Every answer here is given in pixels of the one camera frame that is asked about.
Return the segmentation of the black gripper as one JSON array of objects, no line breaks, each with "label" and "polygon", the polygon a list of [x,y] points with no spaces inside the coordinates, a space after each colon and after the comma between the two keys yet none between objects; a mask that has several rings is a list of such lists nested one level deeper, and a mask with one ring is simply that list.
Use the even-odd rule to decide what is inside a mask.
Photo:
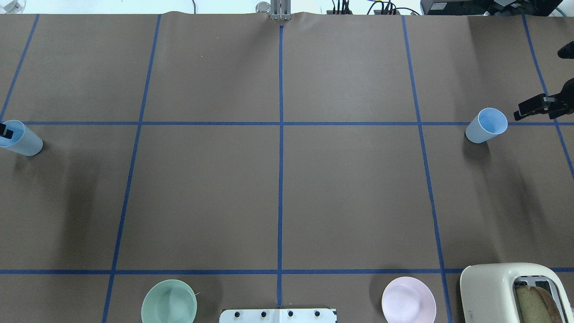
[{"label": "black gripper", "polygon": [[557,94],[548,96],[546,94],[538,94],[522,101],[518,104],[518,110],[514,112],[514,120],[520,121],[529,116],[538,114],[548,114],[550,119],[556,119],[566,114],[574,112],[574,78],[565,82],[562,89]]}]

